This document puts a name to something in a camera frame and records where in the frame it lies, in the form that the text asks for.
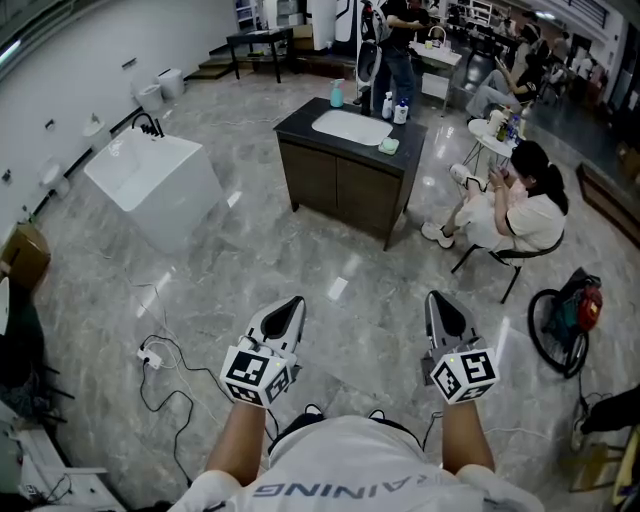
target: white t-shirt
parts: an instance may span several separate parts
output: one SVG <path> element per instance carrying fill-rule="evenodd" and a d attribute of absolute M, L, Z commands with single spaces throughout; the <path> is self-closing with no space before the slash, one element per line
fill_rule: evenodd
<path fill-rule="evenodd" d="M 591 69 L 593 68 L 593 62 L 588 57 L 585 57 L 580 63 L 580 67 L 578 68 L 578 76 L 584 78 L 585 80 L 589 80 L 589 73 L 591 73 Z"/>
<path fill-rule="evenodd" d="M 416 440 L 367 418 L 343 416 L 280 441 L 271 469 L 247 487 L 198 477 L 170 512 L 540 512 L 531 494 L 480 466 L 457 476 L 426 461 Z"/>
<path fill-rule="evenodd" d="M 507 225 L 517 251 L 550 249 L 564 231 L 565 215 L 547 194 L 528 197 L 507 211 Z"/>

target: chair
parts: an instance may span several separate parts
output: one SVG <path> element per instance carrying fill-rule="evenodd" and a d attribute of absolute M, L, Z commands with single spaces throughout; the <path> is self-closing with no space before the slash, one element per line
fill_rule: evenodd
<path fill-rule="evenodd" d="M 513 288 L 513 285 L 516 283 L 516 279 L 518 279 L 518 276 L 520 275 L 520 271 L 522 270 L 522 265 L 514 265 L 513 263 L 505 261 L 505 259 L 508 259 L 508 260 L 530 259 L 530 258 L 537 258 L 538 256 L 545 256 L 547 254 L 552 253 L 558 247 L 560 247 L 560 244 L 562 243 L 563 238 L 564 238 L 564 232 L 562 233 L 562 235 L 560 235 L 560 238 L 558 239 L 558 241 L 555 243 L 553 247 L 550 247 L 549 249 L 544 249 L 542 251 L 535 251 L 535 252 L 521 252 L 521 251 L 511 251 L 511 250 L 504 250 L 504 251 L 497 251 L 497 252 L 489 251 L 489 255 L 493 259 L 495 259 L 497 262 L 502 263 L 503 265 L 507 265 L 509 267 L 515 268 L 515 273 L 513 274 L 513 278 L 509 283 L 509 288 L 507 288 L 507 291 L 504 294 L 504 297 L 502 297 L 500 304 L 504 304 L 507 301 L 507 297 L 509 297 L 511 288 Z M 462 259 L 458 262 L 458 264 L 451 269 L 451 273 L 455 274 L 456 270 L 458 270 L 462 266 L 462 264 L 467 260 L 467 258 L 471 256 L 471 253 L 476 249 L 484 249 L 484 247 L 480 247 L 479 245 L 475 245 L 475 244 L 472 245 L 471 248 L 462 257 Z"/>

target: black and white marker cube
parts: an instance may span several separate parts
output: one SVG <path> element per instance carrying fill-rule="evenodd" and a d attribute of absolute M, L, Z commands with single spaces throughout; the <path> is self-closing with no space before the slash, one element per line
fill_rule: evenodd
<path fill-rule="evenodd" d="M 493 349 L 445 354 L 431 378 L 448 404 L 477 400 L 500 380 Z"/>
<path fill-rule="evenodd" d="M 292 381 L 286 359 L 240 347 L 229 347 L 220 376 L 236 400 L 264 408 Z"/>

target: white sink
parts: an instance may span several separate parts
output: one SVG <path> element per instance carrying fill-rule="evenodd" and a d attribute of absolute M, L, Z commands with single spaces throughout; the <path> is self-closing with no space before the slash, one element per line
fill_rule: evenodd
<path fill-rule="evenodd" d="M 140 228 L 156 249 L 171 254 L 185 243 L 222 196 L 204 147 L 127 129 L 84 172 Z"/>
<path fill-rule="evenodd" d="M 378 146 L 391 133 L 393 126 L 379 119 L 352 114 L 344 110 L 329 110 L 311 127 L 321 133 L 347 139 L 365 146 Z"/>

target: trash bin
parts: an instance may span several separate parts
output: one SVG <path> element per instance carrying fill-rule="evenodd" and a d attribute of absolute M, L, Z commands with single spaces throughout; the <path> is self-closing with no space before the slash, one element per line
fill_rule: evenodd
<path fill-rule="evenodd" d="M 158 75 L 162 96 L 167 100 L 179 98 L 184 94 L 184 78 L 179 69 L 167 69 Z"/>

